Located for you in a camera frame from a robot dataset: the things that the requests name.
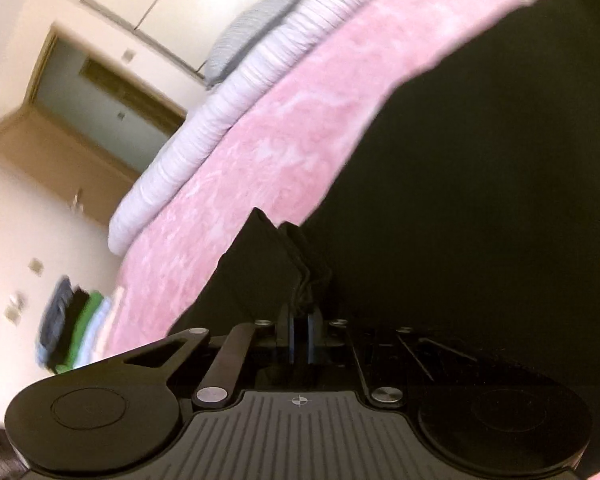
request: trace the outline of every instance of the door handle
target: door handle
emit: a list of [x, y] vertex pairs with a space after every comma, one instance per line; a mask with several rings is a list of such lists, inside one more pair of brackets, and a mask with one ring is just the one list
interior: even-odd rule
[[74, 214], [84, 212], [84, 205], [81, 202], [82, 194], [83, 194], [82, 188], [79, 187], [78, 191], [75, 192], [74, 199], [71, 200], [71, 205], [69, 206], [69, 209], [71, 209], [71, 211]]

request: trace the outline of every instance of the door frame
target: door frame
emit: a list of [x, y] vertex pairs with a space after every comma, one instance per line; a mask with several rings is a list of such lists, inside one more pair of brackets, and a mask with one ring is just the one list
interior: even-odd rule
[[85, 42], [82, 39], [76, 38], [73, 34], [71, 34], [71, 32], [65, 28], [62, 28], [57, 23], [51, 25], [51, 28], [46, 35], [45, 42], [40, 50], [40, 54], [36, 60], [33, 72], [31, 73], [31, 78], [29, 79], [29, 84], [27, 85], [27, 91], [23, 105], [33, 105], [36, 95], [38, 94], [40, 80], [42, 79], [42, 74], [45, 70], [46, 63], [49, 60], [53, 48], [58, 40], [62, 40], [71, 44], [72, 47], [86, 54], [91, 59], [96, 60], [114, 74], [120, 76], [122, 79], [126, 79], [131, 84], [138, 87], [142, 92], [158, 101], [165, 108], [168, 108], [176, 115], [180, 116], [183, 120], [187, 117], [187, 111], [184, 108], [178, 106], [166, 95], [157, 91], [152, 86], [149, 86], [145, 81], [141, 80], [136, 74], [131, 72], [131, 70], [125, 69], [123, 66], [120, 66], [119, 63], [116, 63], [109, 57], [101, 54], [97, 50], [97, 47]]

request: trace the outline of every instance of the pillow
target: pillow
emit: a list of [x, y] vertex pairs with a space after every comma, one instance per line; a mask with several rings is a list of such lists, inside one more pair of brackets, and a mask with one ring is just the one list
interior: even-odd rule
[[220, 35], [205, 63], [206, 88], [224, 81], [249, 51], [277, 27], [299, 0], [261, 0]]

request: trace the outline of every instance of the pink blanket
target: pink blanket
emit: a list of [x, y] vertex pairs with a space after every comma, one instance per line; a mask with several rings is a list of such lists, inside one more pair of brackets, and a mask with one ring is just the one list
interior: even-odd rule
[[226, 135], [126, 254], [106, 354], [162, 338], [254, 206], [273, 222], [319, 204], [394, 87], [534, 0], [374, 0]]

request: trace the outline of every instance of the metal screw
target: metal screw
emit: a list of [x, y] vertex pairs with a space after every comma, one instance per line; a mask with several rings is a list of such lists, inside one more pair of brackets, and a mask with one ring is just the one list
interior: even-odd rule
[[220, 402], [221, 400], [225, 400], [228, 393], [224, 388], [219, 388], [218, 386], [208, 386], [206, 388], [201, 388], [196, 393], [196, 397], [198, 400], [202, 402], [209, 402], [213, 404], [214, 402]]
[[374, 390], [371, 397], [383, 404], [393, 404], [402, 399], [402, 391], [392, 386], [382, 386]]

